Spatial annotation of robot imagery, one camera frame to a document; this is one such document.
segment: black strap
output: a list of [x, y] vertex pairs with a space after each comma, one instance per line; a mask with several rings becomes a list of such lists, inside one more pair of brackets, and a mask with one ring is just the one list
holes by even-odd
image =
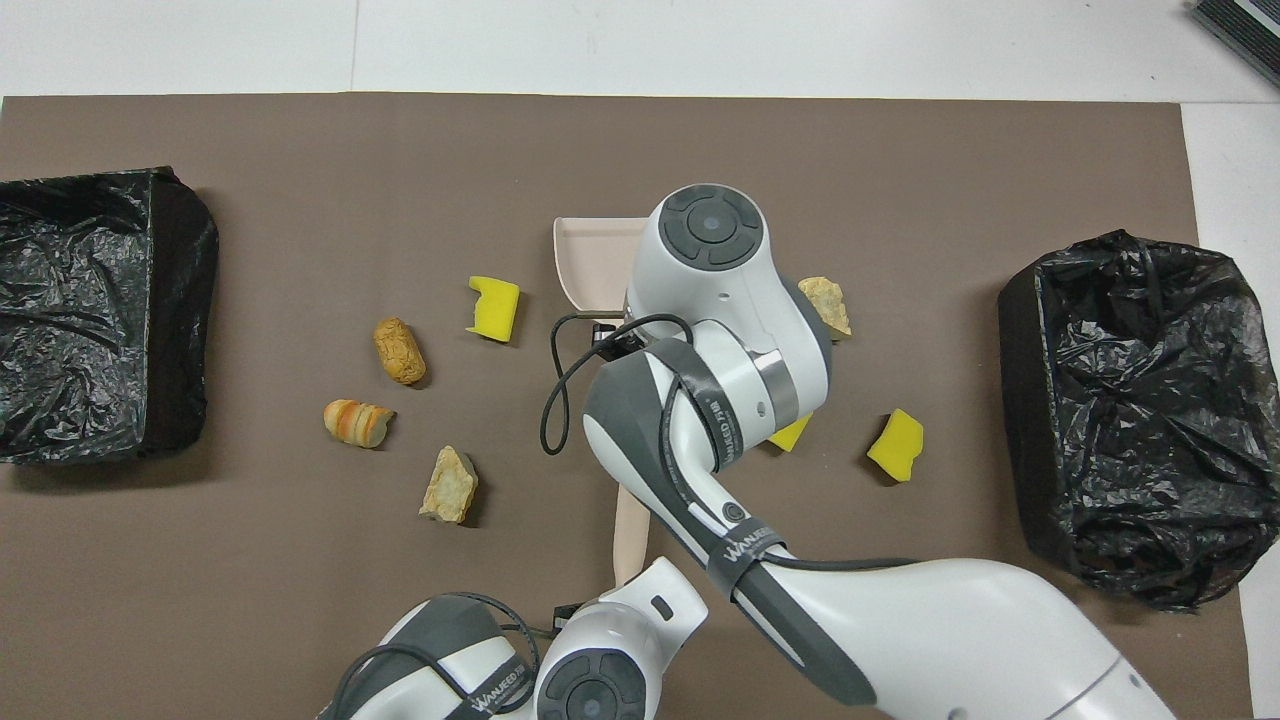
[[685, 392], [694, 400], [694, 407], [707, 425], [707, 437], [716, 450], [716, 468], [719, 471], [742, 456], [742, 427], [737, 421], [728, 395], [716, 379], [692, 345], [676, 340], [655, 342], [645, 348], [680, 378]]
[[730, 528], [716, 550], [707, 556], [707, 574], [724, 597], [732, 600], [742, 575], [760, 561], [774, 544], [785, 546], [782, 536], [758, 518], [748, 518]]

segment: bread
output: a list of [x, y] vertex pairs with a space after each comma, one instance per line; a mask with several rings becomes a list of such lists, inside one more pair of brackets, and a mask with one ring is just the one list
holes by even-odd
[[426, 374], [426, 361], [408, 325], [399, 318], [387, 318], [374, 328], [374, 346], [383, 369], [401, 384], [411, 386]]
[[378, 405], [334, 400], [324, 409], [324, 427], [348, 445], [378, 447], [387, 437], [387, 423], [394, 416], [393, 410]]

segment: black cable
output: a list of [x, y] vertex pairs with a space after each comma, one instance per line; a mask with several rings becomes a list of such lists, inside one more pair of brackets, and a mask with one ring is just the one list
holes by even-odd
[[[520, 629], [520, 625], [498, 625], [498, 626], [502, 628], [503, 630], [518, 630]], [[554, 639], [556, 638], [556, 633], [553, 633], [552, 630], [544, 630], [541, 628], [535, 628], [532, 625], [529, 626], [529, 633], [531, 635], [534, 635], [535, 638], [541, 638], [544, 641], [549, 641], [549, 639]]]
[[[570, 429], [568, 380], [570, 378], [573, 377], [573, 373], [577, 373], [577, 370], [586, 364], [588, 360], [595, 357], [602, 351], [607, 350], [609, 346], [617, 342], [617, 338], [627, 334], [628, 332], [639, 327], [648, 325], [650, 323], [672, 323], [675, 325], [678, 325], [680, 329], [685, 333], [685, 342], [691, 343], [694, 341], [694, 328], [690, 327], [687, 320], [685, 320], [678, 315], [672, 315], [671, 313], [655, 313], [653, 315], [645, 315], [644, 318], [640, 318], [637, 320], [631, 320], [630, 323], [623, 323], [621, 327], [618, 327], [618, 329], [609, 333], [608, 337], [604, 337], [591, 343], [590, 350], [584, 352], [581, 357], [579, 357], [572, 365], [570, 365], [568, 370], [563, 370], [559, 361], [559, 348], [556, 347], [556, 333], [559, 332], [561, 325], [563, 325], [570, 320], [577, 319], [579, 315], [582, 315], [584, 319], [590, 319], [591, 314], [575, 313], [573, 315], [566, 315], [559, 320], [557, 320], [556, 324], [552, 327], [552, 361], [556, 364], [557, 378], [556, 378], [556, 387], [552, 388], [552, 393], [547, 397], [547, 405], [543, 406], [543, 418], [541, 421], [539, 423], [539, 439], [543, 443], [543, 452], [545, 452], [547, 455], [558, 455], [562, 450], [564, 450], [564, 445], [568, 442], [568, 429]], [[547, 423], [550, 420], [552, 406], [556, 405], [557, 397], [563, 400], [564, 415], [563, 415], [563, 427], [561, 428], [559, 442], [554, 447], [552, 447], [550, 443], [547, 442]]]
[[797, 557], [783, 557], [772, 552], [765, 552], [768, 562], [795, 570], [883, 570], [886, 568], [901, 568], [914, 565], [919, 560], [908, 557], [876, 557], [870, 560], [800, 560]]
[[[676, 489], [676, 495], [680, 496], [689, 505], [698, 505], [709, 516], [714, 518], [716, 514], [712, 512], [710, 507], [703, 502], [701, 497], [689, 486], [689, 480], [685, 479], [685, 474], [680, 471], [680, 464], [676, 462], [675, 451], [671, 446], [671, 415], [675, 411], [676, 396], [684, 391], [689, 395], [689, 388], [681, 380], [677, 374], [671, 380], [671, 388], [667, 391], [667, 400], [663, 402], [662, 415], [658, 423], [658, 445], [659, 454], [658, 459], [662, 464], [662, 469], [668, 478], [671, 478], [671, 484]], [[918, 562], [916, 560], [910, 560], [906, 557], [877, 557], [867, 560], [800, 560], [797, 557], [785, 557], [773, 552], [765, 552], [760, 556], [760, 561], [772, 562], [782, 568], [791, 568], [795, 570], [826, 570], [826, 571], [840, 571], [840, 570], [882, 570], [886, 568], [901, 568], [902, 565], [911, 565]]]
[[536, 684], [536, 680], [538, 680], [538, 673], [543, 667], [543, 655], [541, 655], [541, 651], [538, 650], [538, 641], [534, 639], [534, 633], [529, 628], [529, 624], [525, 623], [525, 619], [521, 618], [518, 612], [516, 612], [515, 610], [512, 610], [509, 606], [507, 606], [500, 600], [492, 598], [492, 597], [489, 597], [486, 594], [480, 594], [480, 593], [476, 593], [476, 592], [451, 592], [451, 593], [444, 593], [444, 594], [452, 594], [452, 596], [457, 596], [457, 597], [466, 597], [468, 600], [475, 600], [477, 602], [483, 602], [483, 603], [488, 605], [489, 607], [493, 607], [498, 612], [502, 612], [507, 618], [511, 618], [516, 623], [516, 628], [520, 630], [520, 634], [525, 635], [525, 642], [529, 643], [529, 656], [532, 660], [532, 665], [534, 665], [534, 673], [532, 673], [534, 679], [527, 685], [525, 685], [525, 692], [521, 693], [520, 697], [517, 697], [516, 700], [508, 702], [507, 705], [503, 705], [494, 714], [495, 715], [502, 715], [504, 712], [511, 712], [512, 710], [516, 710], [521, 705], [525, 705], [526, 702], [529, 702], [529, 698], [532, 697], [532, 694], [534, 694], [534, 685]]
[[329, 706], [333, 708], [333, 712], [330, 712], [329, 716], [333, 720], [340, 720], [342, 717], [342, 703], [347, 700], [347, 688], [351, 684], [352, 678], [356, 676], [356, 673], [358, 673], [370, 660], [378, 657], [379, 655], [387, 655], [392, 652], [407, 655], [413, 660], [417, 660], [424, 666], [434, 670], [435, 674], [439, 675], [440, 679], [444, 680], [447, 685], [449, 685], [449, 689], [453, 691], [454, 694], [457, 694], [460, 698], [467, 697], [467, 692], [462, 689], [461, 685], [458, 685], [457, 680], [453, 679], [453, 675], [451, 675], [444, 667], [440, 666], [439, 660], [431, 657], [426, 652], [411, 644], [387, 643], [366, 651], [360, 657], [357, 657], [351, 665], [347, 666], [347, 671], [342, 674], [342, 680], [338, 682], [338, 689], [334, 691], [333, 693], [333, 702], [329, 703]]
[[[556, 320], [556, 324], [552, 325], [552, 363], [556, 365], [556, 379], [559, 379], [559, 378], [564, 377], [564, 368], [561, 365], [561, 361], [559, 361], [559, 343], [557, 342], [556, 337], [559, 333], [559, 329], [566, 323], [568, 323], [570, 320], [617, 320], [617, 319], [621, 319], [621, 318], [623, 318], [622, 313], [607, 313], [607, 311], [594, 313], [594, 311], [591, 311], [591, 313], [570, 313], [568, 315], [564, 315], [563, 318]], [[547, 410], [543, 410], [543, 420], [541, 420], [541, 428], [540, 428], [541, 429], [541, 442], [543, 442], [543, 452], [545, 452], [548, 455], [556, 455], [556, 454], [558, 454], [561, 450], [564, 448], [564, 443], [568, 442], [568, 427], [570, 427], [568, 388], [564, 388], [564, 391], [561, 393], [561, 396], [564, 398], [564, 401], [561, 404], [563, 406], [563, 409], [564, 409], [564, 418], [563, 418], [563, 420], [561, 423], [561, 427], [563, 428], [563, 430], [561, 432], [559, 445], [556, 446], [554, 451], [547, 445], [547, 421], [550, 418], [549, 418], [549, 413]]]
[[[529, 702], [529, 698], [534, 694], [534, 684], [536, 682], [538, 673], [539, 670], [541, 670], [543, 665], [541, 651], [538, 650], [538, 641], [534, 639], [534, 637], [541, 635], [549, 639], [553, 633], [543, 630], [540, 628], [529, 626], [525, 623], [524, 618], [521, 618], [515, 610], [508, 607], [502, 601], [492, 598], [486, 594], [480, 594], [474, 592], [449, 592], [443, 594], [465, 597], [467, 600], [483, 602], [484, 605], [493, 607], [494, 610], [502, 612], [503, 615], [511, 618], [515, 621], [515, 624], [499, 625], [499, 628], [502, 628], [503, 630], [518, 630], [522, 635], [525, 635], [525, 642], [529, 643], [529, 655], [532, 659], [534, 680], [530, 680], [530, 683], [525, 687], [524, 694], [508, 702], [507, 705], [503, 705], [500, 708], [495, 711], [495, 714], [502, 715], [504, 712], [511, 712], [517, 707]], [[460, 685], [458, 682], [453, 679], [453, 675], [449, 674], [449, 671], [440, 665], [440, 661], [438, 659], [411, 644], [385, 643], [366, 651], [364, 655], [357, 657], [355, 662], [347, 666], [346, 673], [342, 674], [342, 680], [338, 683], [338, 689], [334, 691], [333, 701], [329, 703], [329, 707], [332, 708], [332, 712], [329, 714], [330, 719], [339, 720], [342, 717], [340, 715], [342, 703], [346, 702], [347, 700], [347, 691], [348, 687], [351, 685], [351, 680], [356, 676], [357, 673], [360, 673], [360, 670], [365, 666], [365, 664], [380, 655], [387, 655], [392, 652], [407, 655], [413, 660], [421, 662], [424, 666], [430, 667], [431, 670], [435, 671], [435, 674], [440, 678], [440, 680], [444, 682], [444, 684], [449, 685], [449, 689], [453, 691], [453, 694], [458, 696], [458, 700], [467, 698], [467, 691], [465, 691], [462, 685]]]

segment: black circular button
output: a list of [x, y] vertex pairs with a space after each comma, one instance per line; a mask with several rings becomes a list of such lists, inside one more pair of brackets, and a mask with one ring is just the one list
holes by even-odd
[[586, 680], [568, 693], [568, 720], [616, 720], [618, 698], [609, 685], [599, 680]]
[[698, 270], [730, 270], [764, 243], [764, 220], [741, 192], [695, 184], [672, 193], [658, 217], [658, 236], [680, 263]]
[[737, 229], [737, 213], [723, 200], [703, 200], [689, 210], [689, 232], [703, 242], [724, 242]]

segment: beige dustpan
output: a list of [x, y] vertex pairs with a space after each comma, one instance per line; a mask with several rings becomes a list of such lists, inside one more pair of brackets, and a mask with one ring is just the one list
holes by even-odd
[[[645, 218], [556, 218], [552, 242], [564, 296], [579, 310], [622, 310]], [[613, 580], [644, 569], [649, 510], [618, 486], [613, 521]]]

